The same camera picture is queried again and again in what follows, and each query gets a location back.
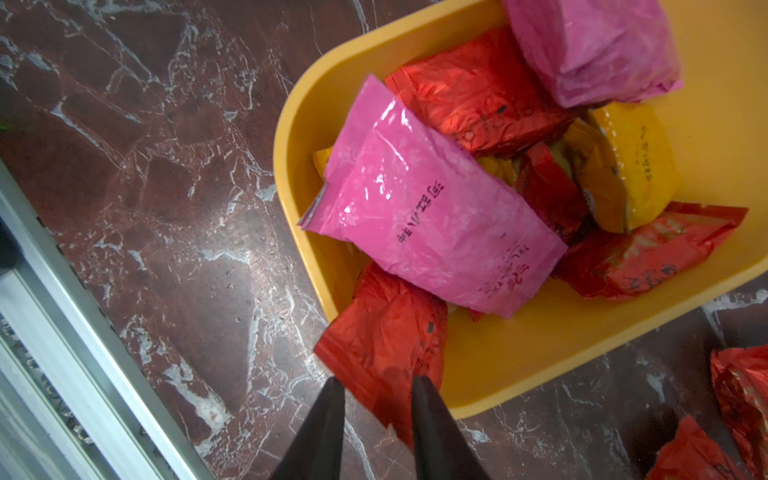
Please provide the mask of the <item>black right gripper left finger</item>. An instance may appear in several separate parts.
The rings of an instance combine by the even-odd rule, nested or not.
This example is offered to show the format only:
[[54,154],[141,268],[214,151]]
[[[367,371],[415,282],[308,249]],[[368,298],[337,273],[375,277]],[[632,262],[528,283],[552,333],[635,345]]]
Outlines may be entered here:
[[339,479],[345,423],[345,389],[325,382],[271,479]]

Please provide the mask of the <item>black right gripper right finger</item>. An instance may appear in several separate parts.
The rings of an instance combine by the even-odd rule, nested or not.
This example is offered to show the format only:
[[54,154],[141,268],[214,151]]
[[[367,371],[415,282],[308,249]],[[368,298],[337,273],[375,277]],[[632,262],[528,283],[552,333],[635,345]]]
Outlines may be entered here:
[[429,377],[413,379],[411,414],[418,479],[489,479]]

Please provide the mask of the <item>pink tea bag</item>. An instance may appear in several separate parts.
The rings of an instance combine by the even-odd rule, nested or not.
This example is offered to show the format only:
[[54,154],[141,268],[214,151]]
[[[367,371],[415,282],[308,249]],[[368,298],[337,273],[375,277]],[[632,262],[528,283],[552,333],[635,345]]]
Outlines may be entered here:
[[657,1],[506,1],[504,8],[525,60],[563,107],[640,102],[683,86]]
[[302,229],[350,242],[387,272],[477,312],[512,316],[567,249],[518,192],[374,76],[324,178]]

